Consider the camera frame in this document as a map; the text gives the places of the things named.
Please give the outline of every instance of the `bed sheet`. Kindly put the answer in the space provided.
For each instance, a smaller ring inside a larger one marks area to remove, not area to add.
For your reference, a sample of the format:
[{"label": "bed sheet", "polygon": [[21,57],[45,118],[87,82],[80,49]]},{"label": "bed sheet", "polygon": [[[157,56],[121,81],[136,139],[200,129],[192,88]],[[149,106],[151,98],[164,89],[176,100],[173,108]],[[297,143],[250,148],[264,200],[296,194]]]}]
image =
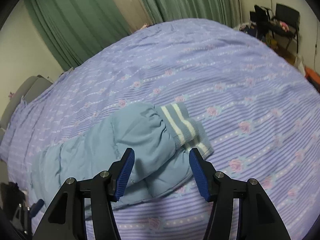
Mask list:
[{"label": "bed sheet", "polygon": [[[62,75],[35,101],[22,102],[0,147],[9,178],[28,189],[32,158],[45,147],[134,102],[174,101],[202,122],[215,168],[234,179],[257,178],[292,240],[301,240],[320,214],[320,96],[263,43],[209,20],[138,31]],[[192,179],[166,197],[115,211],[115,218],[124,240],[193,240],[202,239],[210,211]],[[93,239],[90,221],[87,234]]]}]

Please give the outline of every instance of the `light blue jacket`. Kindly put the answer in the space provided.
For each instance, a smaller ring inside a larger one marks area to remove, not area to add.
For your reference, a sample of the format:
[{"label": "light blue jacket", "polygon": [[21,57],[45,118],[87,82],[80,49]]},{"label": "light blue jacket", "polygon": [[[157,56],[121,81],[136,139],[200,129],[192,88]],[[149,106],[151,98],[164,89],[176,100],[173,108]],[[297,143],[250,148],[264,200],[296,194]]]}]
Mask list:
[{"label": "light blue jacket", "polygon": [[49,147],[32,164],[31,188],[46,207],[69,177],[91,179],[130,147],[134,167],[120,201],[113,208],[172,192],[192,176],[188,152],[212,153],[200,122],[189,118],[183,103],[157,107],[135,103],[120,109],[78,138]]}]

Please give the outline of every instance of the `metal screw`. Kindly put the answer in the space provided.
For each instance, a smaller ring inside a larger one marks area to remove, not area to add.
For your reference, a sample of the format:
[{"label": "metal screw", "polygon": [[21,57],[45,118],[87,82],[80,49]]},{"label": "metal screw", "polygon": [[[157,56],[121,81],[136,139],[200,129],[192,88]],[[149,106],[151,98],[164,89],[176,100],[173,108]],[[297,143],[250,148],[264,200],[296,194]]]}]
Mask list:
[{"label": "metal screw", "polygon": [[249,182],[252,184],[252,185],[257,185],[258,184],[258,181],[256,179],[249,179]]},{"label": "metal screw", "polygon": [[221,171],[217,171],[215,175],[216,175],[217,178],[223,178],[224,177],[224,173],[221,172]]},{"label": "metal screw", "polygon": [[72,184],[72,183],[74,183],[75,182],[75,178],[68,178],[67,180],[66,180],[66,183],[67,184]]},{"label": "metal screw", "polygon": [[109,172],[108,171],[102,171],[100,172],[100,176],[105,178],[105,177],[108,177],[109,176]]}]

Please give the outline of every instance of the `chair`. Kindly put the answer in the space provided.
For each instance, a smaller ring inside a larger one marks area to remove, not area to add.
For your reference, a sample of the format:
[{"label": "chair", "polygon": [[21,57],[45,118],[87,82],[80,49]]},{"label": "chair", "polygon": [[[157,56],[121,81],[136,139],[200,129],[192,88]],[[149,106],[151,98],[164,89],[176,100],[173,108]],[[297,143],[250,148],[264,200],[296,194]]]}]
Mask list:
[{"label": "chair", "polygon": [[[286,5],[277,3],[276,5],[276,15],[270,18],[269,8],[262,9],[261,7],[255,5],[257,16],[257,25],[260,25],[260,29],[265,32],[267,29],[271,30],[273,38],[274,33],[279,36],[288,38],[289,42],[286,49],[288,49],[290,43],[293,39],[297,41],[297,54],[299,52],[299,18],[300,13],[295,9],[292,9]],[[274,20],[285,22],[293,31],[284,31],[279,24],[276,24]]]}]

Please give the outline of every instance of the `wall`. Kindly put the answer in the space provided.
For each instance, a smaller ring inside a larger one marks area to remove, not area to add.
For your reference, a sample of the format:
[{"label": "wall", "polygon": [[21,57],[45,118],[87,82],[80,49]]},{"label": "wall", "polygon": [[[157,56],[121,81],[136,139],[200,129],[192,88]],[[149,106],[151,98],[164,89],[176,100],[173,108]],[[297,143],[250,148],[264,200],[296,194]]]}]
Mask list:
[{"label": "wall", "polygon": [[0,30],[0,117],[10,91],[15,92],[29,76],[55,81],[62,72],[20,1]]},{"label": "wall", "polygon": [[[314,68],[314,56],[315,56],[315,44],[317,33],[317,20],[315,14],[311,10],[310,6],[305,0],[272,0],[273,10],[276,10],[276,3],[282,3],[288,5],[300,12],[300,40],[299,40],[299,54],[304,58],[305,64],[310,68]],[[248,22],[250,19],[249,12],[254,11],[254,5],[260,5],[270,8],[270,0],[241,0],[242,14],[244,22]],[[287,44],[287,39],[279,40],[279,43],[284,47]],[[296,54],[296,42],[293,41],[289,47],[289,51]],[[320,56],[316,57],[315,69],[320,73]]]}]

